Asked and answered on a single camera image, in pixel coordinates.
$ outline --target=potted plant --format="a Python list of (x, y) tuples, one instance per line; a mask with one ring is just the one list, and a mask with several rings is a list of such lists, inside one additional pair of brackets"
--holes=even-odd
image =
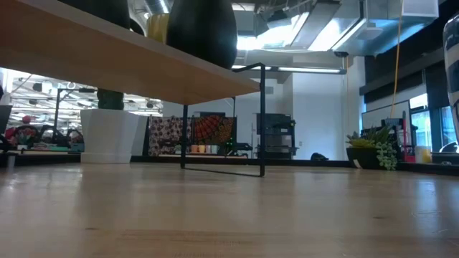
[[(94, 16), (129, 29), (131, 19), (127, 0), (59, 0)], [(99, 109), (82, 110), (85, 137), (83, 163), (129, 163), (137, 130), (138, 116), (123, 111), (123, 93), (98, 89)]]
[(395, 170), (397, 152), (390, 137), (390, 127), (381, 130), (371, 129), (365, 135), (354, 132), (348, 135), (351, 146), (347, 148), (347, 156), (357, 168)]

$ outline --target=black stand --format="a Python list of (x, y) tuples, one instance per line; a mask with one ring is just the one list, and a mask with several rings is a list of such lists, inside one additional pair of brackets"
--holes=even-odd
[(212, 173), (223, 173), (229, 175), (238, 175), (238, 176), (254, 176), (254, 177), (263, 177), (265, 176), (265, 77), (266, 77), (266, 66), (262, 63), (252, 64), (240, 69), (235, 69), (233, 72), (243, 72), (247, 70), (251, 70), (255, 67), (261, 67), (261, 78), (260, 78), (260, 154), (259, 154), (259, 162), (260, 162), (260, 174), (259, 175), (251, 175), (245, 173), (233, 173), (233, 172), (223, 172), (223, 171), (213, 171), (207, 169), (198, 169), (198, 168), (186, 168), (186, 147), (187, 139), (186, 139), (186, 130), (188, 125), (188, 105), (184, 105), (184, 114), (183, 114), (183, 125), (181, 128), (181, 156), (180, 156), (180, 168), (193, 170), (193, 171), (205, 171), (205, 172), (212, 172)]

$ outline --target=wooden floor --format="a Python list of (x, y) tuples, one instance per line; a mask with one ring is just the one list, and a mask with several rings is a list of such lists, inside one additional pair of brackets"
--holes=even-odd
[(267, 172), (142, 163), (3, 172), (0, 257), (459, 257), (459, 178)]

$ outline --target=black shelving unit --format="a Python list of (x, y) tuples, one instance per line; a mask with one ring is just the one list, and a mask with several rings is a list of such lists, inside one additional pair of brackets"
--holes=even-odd
[(182, 117), (182, 128), (181, 128), (181, 155), (180, 155), (180, 168), (186, 170), (193, 170), (193, 171), (205, 171), (205, 172), (212, 172), (212, 173), (224, 173), (230, 175), (238, 175), (238, 176), (254, 176), (254, 177), (263, 177), (265, 176), (265, 102), (266, 102), (266, 92), (265, 92), (265, 81), (266, 81), (266, 66), (262, 63), (248, 65), (243, 68), (235, 69), (233, 72), (243, 72), (247, 70), (251, 70), (253, 68), (260, 67), (261, 69), (261, 78), (260, 78), (260, 149), (259, 149), (259, 166), (260, 166), (260, 173), (258, 175), (253, 174), (246, 174), (246, 173), (233, 173), (233, 172), (224, 172), (224, 171), (214, 171), (214, 170), (207, 170), (207, 169), (199, 169), (199, 168), (187, 168), (186, 167), (186, 147), (188, 146), (188, 139), (186, 137), (186, 129), (188, 125), (188, 105), (184, 105), (183, 109), (183, 117)]

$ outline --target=black planter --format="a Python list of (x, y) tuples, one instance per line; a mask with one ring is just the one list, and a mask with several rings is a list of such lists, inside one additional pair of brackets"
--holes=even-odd
[(364, 169), (380, 169), (385, 170), (379, 165), (376, 148), (347, 148), (347, 157), (351, 161), (352, 166), (356, 168), (355, 160)]
[(94, 16), (130, 28), (129, 8), (127, 0), (59, 0), (62, 3), (86, 11)]
[(237, 27), (230, 0), (176, 0), (166, 43), (231, 69), (237, 56)]

